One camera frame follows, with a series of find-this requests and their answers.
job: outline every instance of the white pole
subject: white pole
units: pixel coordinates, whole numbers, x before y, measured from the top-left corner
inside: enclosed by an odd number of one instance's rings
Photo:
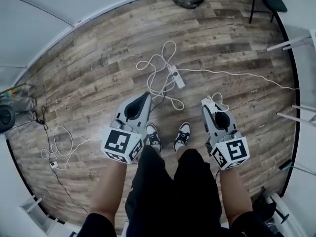
[[[310,45],[310,43],[302,41],[302,42],[298,42],[298,43],[294,43],[292,45],[286,46],[286,47],[282,48],[282,50],[286,51],[288,49],[292,49],[292,48],[299,47],[299,46],[302,46],[302,45]]]
[[[312,113],[316,113],[316,108],[315,107],[312,107],[312,106],[308,106],[307,107],[303,107],[303,106],[298,106],[298,105],[292,105],[293,108],[296,108],[296,109],[300,109],[300,110],[304,110],[304,111],[309,111],[309,112],[312,112]]]
[[[306,124],[306,125],[310,125],[310,126],[316,127],[316,124],[315,124],[315,123],[308,122],[307,120],[304,120],[304,119],[292,117],[292,116],[290,116],[290,115],[283,114],[283,113],[276,113],[276,114],[277,114],[278,116],[281,116],[281,117],[284,117],[284,118],[287,118],[287,119],[291,119],[291,120],[298,121],[298,122],[303,123],[303,124]]]
[[[311,36],[304,36],[304,37],[298,37],[298,38],[295,38],[295,39],[291,39],[289,41],[286,41],[286,42],[283,42],[283,43],[280,43],[280,44],[268,47],[266,50],[267,50],[267,52],[269,52],[271,50],[274,50],[274,49],[277,49],[277,48],[280,48],[280,47],[284,47],[286,45],[291,45],[291,44],[293,44],[295,42],[302,41],[302,40],[310,38],[310,37]]]

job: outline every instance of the wooden floor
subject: wooden floor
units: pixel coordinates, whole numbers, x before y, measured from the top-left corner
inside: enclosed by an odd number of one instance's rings
[[[106,13],[74,31],[48,51],[22,78],[33,84],[30,95],[40,107],[47,104],[46,122],[50,141],[57,125],[71,131],[74,145],[83,142],[109,125],[119,103],[135,93],[146,91],[151,70],[138,71],[139,60],[148,60],[160,53],[167,40],[178,45],[170,61],[178,68],[250,72],[294,86],[288,54],[267,53],[268,46],[283,41],[277,23],[270,15],[255,13],[248,23],[252,0],[206,0],[195,10],[178,7],[170,0],[139,0]],[[265,9],[257,0],[258,9]],[[166,56],[173,51],[167,46]],[[161,66],[161,61],[154,62]],[[186,83],[170,96],[181,99],[183,111],[164,101],[150,116],[162,139],[162,157],[171,176],[177,168],[172,143],[179,125],[192,124],[189,146],[197,148],[215,174],[214,159],[207,156],[207,140],[201,99],[221,92],[224,103],[231,107],[238,128],[247,137],[251,158],[238,168],[252,197],[264,185],[271,192],[280,192],[287,172],[278,166],[292,154],[295,123],[280,118],[276,112],[289,112],[295,93],[251,76],[232,77],[207,72],[181,73]],[[158,77],[161,86],[166,74]],[[65,154],[70,139],[57,131],[58,147]],[[58,184],[47,160],[40,156],[48,148],[42,126],[31,123],[13,130],[10,143],[18,165],[37,197],[43,198],[45,209],[60,220],[81,225],[86,213],[73,205]],[[108,160],[100,151],[97,136],[78,148],[65,171],[57,170],[60,181],[73,200],[88,210],[91,192],[106,169]],[[61,166],[65,159],[60,158]],[[137,165],[128,166],[127,177],[117,216],[116,230],[126,221],[124,203]]]

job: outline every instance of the black and white sneaker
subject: black and white sneaker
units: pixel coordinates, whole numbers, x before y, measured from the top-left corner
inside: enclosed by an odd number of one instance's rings
[[[146,130],[148,133],[147,144],[149,144],[153,148],[157,148],[159,152],[161,152],[161,141],[158,137],[158,132],[155,125],[153,123],[148,123],[146,125]]]
[[[177,138],[174,140],[173,149],[178,151],[178,149],[187,144],[188,138],[191,134],[191,125],[188,122],[184,122],[180,128]]]

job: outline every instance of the black cable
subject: black cable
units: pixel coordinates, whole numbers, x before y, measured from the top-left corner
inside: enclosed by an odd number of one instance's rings
[[[166,98],[166,95],[167,95],[167,92],[164,94],[162,100],[161,100],[158,104],[156,104],[156,105],[151,109],[151,111],[150,111],[149,113],[151,113],[156,107],[158,107],[160,104],[163,103],[164,99]]]
[[[24,123],[24,124],[21,124],[21,125],[19,125],[19,126],[16,126],[16,127],[14,127],[14,128],[11,128],[9,131],[11,131],[11,130],[13,130],[13,129],[16,129],[16,128],[20,127],[20,126],[23,126],[23,125],[25,125],[25,124],[34,122],[34,121],[35,121],[35,120],[32,120],[32,121],[26,122],[26,123]]]
[[[163,103],[163,101],[164,101],[166,95],[167,95],[167,92],[164,94],[162,100],[161,100],[158,104],[156,104],[156,105],[152,108],[152,110],[151,110],[149,113],[151,113],[156,107],[158,107],[160,104]]]
[[[55,176],[56,176],[56,178],[57,178],[58,183],[61,185],[61,187],[64,188],[64,190],[65,190],[65,192],[67,193],[68,197],[70,198],[71,202],[72,202],[74,205],[76,205],[76,206],[82,208],[82,209],[88,214],[88,211],[87,211],[86,209],[84,209],[81,205],[76,204],[76,203],[73,201],[73,199],[71,198],[71,196],[70,196],[70,194],[68,193],[68,191],[65,189],[65,187],[64,187],[64,186],[62,185],[62,183],[60,182],[60,180],[59,180],[59,178],[58,178],[56,172],[51,168],[50,165],[49,165],[49,167],[50,167],[50,169],[54,172],[54,174],[55,174]]]
[[[46,113],[46,112],[47,112],[46,106],[42,106],[42,107],[41,107],[41,113],[42,113],[42,115],[43,115],[43,127],[44,127],[44,130],[45,130],[45,132],[46,132],[47,140],[48,140],[48,150],[49,150],[48,164],[49,164],[49,168],[50,168],[51,171],[53,171],[53,173],[55,174],[58,183],[61,185],[61,187],[64,188],[64,190],[65,190],[65,192],[67,193],[68,197],[70,198],[71,202],[72,202],[74,205],[76,205],[76,206],[82,208],[82,209],[88,214],[88,211],[87,211],[86,209],[84,209],[81,205],[76,204],[76,203],[73,201],[73,199],[71,198],[71,196],[70,196],[70,194],[68,193],[68,191],[66,190],[66,188],[65,188],[65,187],[62,185],[62,183],[60,182],[60,180],[59,180],[59,178],[58,178],[58,175],[56,174],[56,172],[55,172],[55,171],[52,169],[52,167],[51,167],[52,161],[51,161],[51,159],[50,159],[50,155],[51,155],[51,151],[50,151],[50,141],[49,141],[49,136],[48,136],[48,133],[47,133],[48,126],[47,126],[46,123],[45,123],[45,113]]]
[[[217,173],[216,173],[216,175],[215,175],[215,181],[216,181],[216,179],[217,179],[218,173],[219,173],[219,170],[217,171]]]

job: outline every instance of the shoelace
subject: shoelace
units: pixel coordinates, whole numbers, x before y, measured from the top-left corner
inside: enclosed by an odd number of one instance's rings
[[[155,133],[149,135],[149,142],[151,145],[159,144],[159,141]]]
[[[180,132],[179,138],[177,139],[178,143],[181,143],[185,145],[185,142],[187,141],[188,133]]]

